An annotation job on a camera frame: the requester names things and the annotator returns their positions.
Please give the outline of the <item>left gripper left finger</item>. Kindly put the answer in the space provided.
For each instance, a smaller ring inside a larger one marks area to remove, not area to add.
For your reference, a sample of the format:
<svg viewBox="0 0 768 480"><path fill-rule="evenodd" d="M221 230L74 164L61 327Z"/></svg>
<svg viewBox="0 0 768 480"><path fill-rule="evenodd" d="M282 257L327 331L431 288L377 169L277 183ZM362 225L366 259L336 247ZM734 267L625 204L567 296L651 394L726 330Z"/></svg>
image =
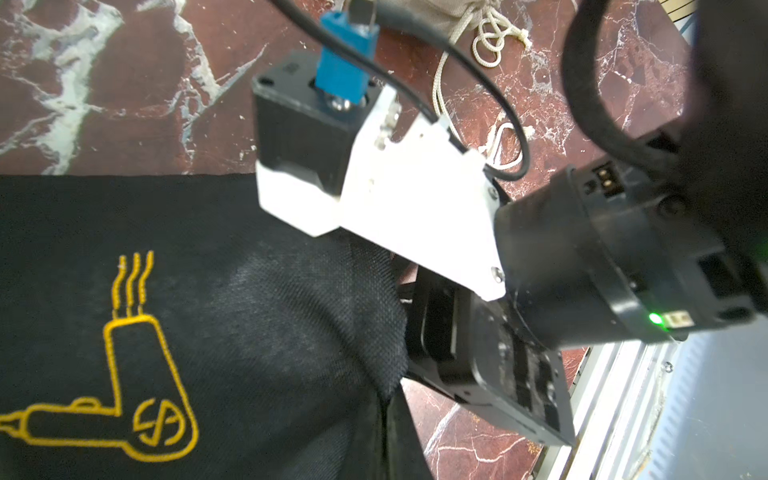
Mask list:
<svg viewBox="0 0 768 480"><path fill-rule="evenodd" d="M384 417L377 395L368 395L357 409L353 432L338 479L384 478Z"/></svg>

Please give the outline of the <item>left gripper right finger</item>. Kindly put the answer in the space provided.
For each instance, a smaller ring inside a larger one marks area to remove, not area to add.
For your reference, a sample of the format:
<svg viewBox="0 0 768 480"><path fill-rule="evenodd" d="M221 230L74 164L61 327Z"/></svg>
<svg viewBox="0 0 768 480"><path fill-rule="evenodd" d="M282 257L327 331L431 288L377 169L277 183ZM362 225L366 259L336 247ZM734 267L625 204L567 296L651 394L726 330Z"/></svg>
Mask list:
<svg viewBox="0 0 768 480"><path fill-rule="evenodd" d="M387 479L433 480L401 386L386 410L386 468Z"/></svg>

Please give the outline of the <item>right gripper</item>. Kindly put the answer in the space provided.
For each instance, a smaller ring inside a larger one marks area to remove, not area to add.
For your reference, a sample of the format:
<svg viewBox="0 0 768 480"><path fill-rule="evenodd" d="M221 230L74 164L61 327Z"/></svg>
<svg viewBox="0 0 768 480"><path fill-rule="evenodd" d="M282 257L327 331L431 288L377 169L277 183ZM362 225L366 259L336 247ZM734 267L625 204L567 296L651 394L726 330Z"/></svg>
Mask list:
<svg viewBox="0 0 768 480"><path fill-rule="evenodd" d="M681 162L682 185L603 157L500 209L501 298L418 273L404 291L409 379L496 427L571 446L564 351L758 319L758 133L673 122L643 142Z"/></svg>

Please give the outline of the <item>black drawstring bag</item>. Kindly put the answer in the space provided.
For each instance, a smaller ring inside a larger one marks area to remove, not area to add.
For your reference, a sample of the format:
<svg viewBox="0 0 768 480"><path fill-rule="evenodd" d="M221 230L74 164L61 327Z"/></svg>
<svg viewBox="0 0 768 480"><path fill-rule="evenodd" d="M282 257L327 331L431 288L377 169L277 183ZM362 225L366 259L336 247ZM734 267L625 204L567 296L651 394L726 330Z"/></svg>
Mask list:
<svg viewBox="0 0 768 480"><path fill-rule="evenodd" d="M5 479L338 479L408 356L389 253L253 176L1 180Z"/></svg>

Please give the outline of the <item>beige drawstring bag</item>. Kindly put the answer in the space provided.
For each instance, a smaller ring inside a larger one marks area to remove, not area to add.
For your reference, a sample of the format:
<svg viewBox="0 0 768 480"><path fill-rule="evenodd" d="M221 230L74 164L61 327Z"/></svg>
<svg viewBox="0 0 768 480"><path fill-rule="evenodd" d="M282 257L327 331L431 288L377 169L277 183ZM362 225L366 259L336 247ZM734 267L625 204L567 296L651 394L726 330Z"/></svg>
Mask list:
<svg viewBox="0 0 768 480"><path fill-rule="evenodd" d="M475 62L486 68L493 69L501 64L502 54L508 38L520 42L525 51L530 50L532 42L529 31L514 25L501 12L502 1L387 1L398 12L412 14L420 23L432 28L442 38L452 44L470 29L475 29L471 43L472 56ZM435 70L431 101L438 116L448 118L448 126L452 134L458 135L442 90L442 76L448 61L448 54L442 53ZM486 156L486 162L502 171L511 170L522 163L522 152L514 161L503 164L501 153L502 140L505 133L514 132L511 122L499 123L489 130L486 144L480 147L480 152Z"/></svg>

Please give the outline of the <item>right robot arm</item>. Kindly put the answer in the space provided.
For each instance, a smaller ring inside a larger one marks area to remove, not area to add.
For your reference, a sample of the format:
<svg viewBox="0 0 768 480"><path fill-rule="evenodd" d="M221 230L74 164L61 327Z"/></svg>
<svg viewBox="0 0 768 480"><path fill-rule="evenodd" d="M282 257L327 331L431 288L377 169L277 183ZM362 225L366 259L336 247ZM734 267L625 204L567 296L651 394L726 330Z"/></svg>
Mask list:
<svg viewBox="0 0 768 480"><path fill-rule="evenodd" d="M580 4L561 58L571 114L603 156L498 210L504 296L425 269L407 290L408 377L545 445L576 440L563 351L767 314L766 3L700 4L685 112L635 139L599 95L606 9Z"/></svg>

